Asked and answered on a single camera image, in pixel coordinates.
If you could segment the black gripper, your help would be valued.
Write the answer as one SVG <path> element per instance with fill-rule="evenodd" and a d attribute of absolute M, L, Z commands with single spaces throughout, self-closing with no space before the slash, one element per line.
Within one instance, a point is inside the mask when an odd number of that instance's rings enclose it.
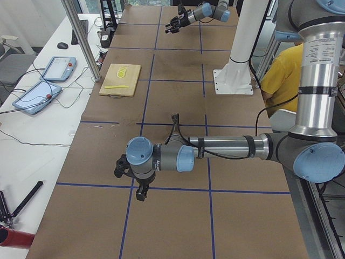
<path fill-rule="evenodd" d="M 189 15 L 192 13 L 192 10 L 187 10 L 183 5 L 177 6 L 178 16 L 175 16 L 170 20 L 168 24 L 165 25 L 165 33 L 178 33 L 180 27 L 186 27 L 191 24 L 189 21 Z"/>
<path fill-rule="evenodd" d="M 117 160 L 114 175 L 117 178 L 121 178 L 125 175 L 134 178 L 139 183 L 139 187 L 136 191 L 136 199 L 138 201 L 145 201 L 149 190 L 149 184 L 154 181 L 156 176 L 151 162 L 133 165 L 128 162 L 125 154 L 122 154 Z"/>

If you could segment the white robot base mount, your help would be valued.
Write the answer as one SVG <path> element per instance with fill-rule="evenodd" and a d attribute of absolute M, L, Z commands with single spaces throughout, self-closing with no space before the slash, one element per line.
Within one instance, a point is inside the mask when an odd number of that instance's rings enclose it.
<path fill-rule="evenodd" d="M 254 1 L 243 1 L 229 61 L 221 70 L 213 71 L 216 94 L 253 94 L 249 59 L 254 43 L 251 18 L 254 9 Z"/>

